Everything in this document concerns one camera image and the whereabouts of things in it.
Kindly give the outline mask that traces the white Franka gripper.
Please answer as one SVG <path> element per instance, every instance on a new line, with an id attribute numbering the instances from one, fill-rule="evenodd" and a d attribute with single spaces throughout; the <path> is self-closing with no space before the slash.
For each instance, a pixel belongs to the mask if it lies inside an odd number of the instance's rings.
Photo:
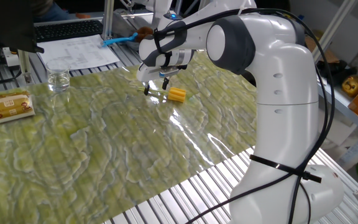
<path id="1" fill-rule="evenodd" d="M 146 64 L 142 63 L 138 70 L 136 77 L 141 82 L 147 82 L 144 88 L 144 95 L 149 94 L 150 85 L 149 81 L 156 80 L 159 78 L 164 79 L 162 89 L 166 90 L 169 84 L 168 77 L 177 75 L 180 70 L 186 70 L 187 65 L 179 66 L 168 66 L 168 67 L 148 67 Z"/>

